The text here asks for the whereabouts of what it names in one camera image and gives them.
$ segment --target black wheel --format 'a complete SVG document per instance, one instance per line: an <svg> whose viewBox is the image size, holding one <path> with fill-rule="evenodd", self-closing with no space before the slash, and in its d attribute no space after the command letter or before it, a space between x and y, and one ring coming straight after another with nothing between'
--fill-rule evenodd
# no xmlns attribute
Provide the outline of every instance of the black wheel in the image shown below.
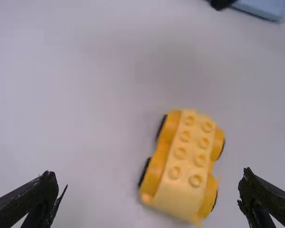
<svg viewBox="0 0 285 228"><path fill-rule="evenodd" d="M146 171L147 171L147 168L148 168L148 166L149 166L150 160L151 160L151 157L147 159L147 161L146 161L146 163L145 163L145 165L144 165L144 168L143 168L143 170L142 170L141 177L140 177L139 182L138 182L138 188L140 188L141 185L142 185L142 181L143 181L143 179L144 179L144 175L146 174Z"/></svg>
<svg viewBox="0 0 285 228"><path fill-rule="evenodd" d="M157 134L156 134L156 141L158 140L158 137L160 136L160 133L161 133L161 130L162 130L163 124L165 123L166 118L167 118L167 115L164 115L162 120L161 120L161 125L158 128Z"/></svg>
<svg viewBox="0 0 285 228"><path fill-rule="evenodd" d="M213 209L214 209L214 207L215 207L215 205L217 203L217 199L218 199L218 191L217 191L217 196L215 197L215 201L214 201L214 204L213 204L211 212L213 211Z"/></svg>
<svg viewBox="0 0 285 228"><path fill-rule="evenodd" d="M221 150L221 152L220 152L220 154L219 154L219 156L218 156L218 159L220 158L220 156L221 156L222 153L223 153L223 150L224 150L224 147L225 147L225 143L226 143L226 139L224 139L223 146L222 146L222 150Z"/></svg>

